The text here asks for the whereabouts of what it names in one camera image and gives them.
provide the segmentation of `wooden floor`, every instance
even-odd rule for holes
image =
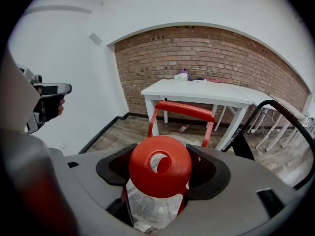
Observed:
[[[163,121],[157,121],[157,123],[160,135],[179,135],[192,142],[199,141],[201,143],[206,132],[206,127],[190,125],[188,129],[179,134],[178,130],[183,126],[182,124],[173,122],[166,124]],[[146,139],[148,127],[149,121],[145,118],[130,116],[126,120],[119,120],[95,142],[88,152],[108,148],[117,148],[118,151],[130,144],[139,143]],[[225,131],[226,128],[218,128],[217,132],[212,131],[208,147],[215,148]],[[303,139],[292,139],[290,144],[285,148],[281,148],[280,144],[283,143],[291,130],[287,130],[269,152],[266,152],[265,148],[277,135],[278,132],[276,130],[271,133],[267,141],[258,149],[255,149],[255,146],[267,132],[268,130],[262,129],[249,134],[247,142],[251,147],[252,153],[256,161],[264,165],[290,186],[294,186],[310,171],[313,164],[313,154]],[[231,148],[228,153],[234,153],[233,149]]]

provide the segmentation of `small object on floor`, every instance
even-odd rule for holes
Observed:
[[[184,132],[186,129],[188,129],[188,124],[184,125],[183,127],[181,127],[179,130],[178,130],[178,133],[182,133]]]

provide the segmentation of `baseboard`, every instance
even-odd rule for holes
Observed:
[[[118,119],[119,119],[119,120],[126,120],[129,115],[130,115],[130,113],[128,112],[128,113],[125,114],[124,116],[118,116]]]
[[[124,116],[116,116],[112,119],[105,127],[101,129],[79,152],[79,154],[86,153],[90,147],[111,127],[113,126],[118,120],[125,120],[129,116],[129,113],[125,114]]]
[[[135,116],[135,117],[140,117],[140,118],[146,118],[146,119],[149,119],[148,115],[146,114],[139,114],[139,113],[129,113],[129,116]],[[164,121],[164,117],[162,116],[157,116],[157,120],[162,120]],[[188,125],[200,125],[200,126],[206,126],[207,122],[204,121],[204,120],[192,120],[192,119],[184,119],[184,118],[173,118],[173,117],[169,117],[168,118],[168,122],[176,122],[176,123],[182,123],[182,124],[188,124]],[[230,123],[224,123],[224,122],[221,122],[220,123],[220,127],[221,128],[228,128],[230,125]],[[243,128],[244,125],[241,124],[239,125],[238,128]],[[259,129],[270,129],[271,126],[264,126],[264,127],[259,127]],[[275,129],[282,129],[282,126],[277,126]]]

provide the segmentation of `hand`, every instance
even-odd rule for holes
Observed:
[[[42,88],[38,88],[37,91],[40,95],[42,95]],[[65,103],[65,100],[61,99],[58,107],[58,115],[61,115],[63,113],[63,103]]]
[[[61,115],[63,113],[63,103],[65,103],[64,99],[61,99],[59,102],[59,107],[58,107],[58,115]]]

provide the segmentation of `purple object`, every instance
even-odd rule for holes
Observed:
[[[189,81],[192,81],[192,78],[190,76],[190,74],[187,72],[186,68],[182,68],[180,71],[179,71],[179,74],[181,73],[187,73],[187,78]]]

